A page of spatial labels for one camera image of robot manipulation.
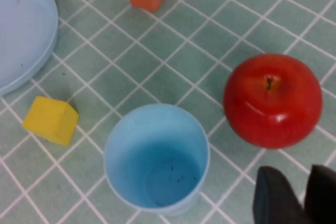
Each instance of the light blue plate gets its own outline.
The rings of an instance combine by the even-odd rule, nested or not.
[[[0,0],[0,95],[24,84],[46,63],[57,30],[54,0]]]

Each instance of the plastic cup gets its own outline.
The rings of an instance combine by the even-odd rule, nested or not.
[[[104,154],[112,190],[126,204],[166,216],[193,207],[210,160],[206,133],[190,113],[150,104],[113,128]]]

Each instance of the yellow block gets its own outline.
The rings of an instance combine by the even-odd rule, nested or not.
[[[68,146],[78,119],[69,103],[36,97],[22,126],[50,142]]]

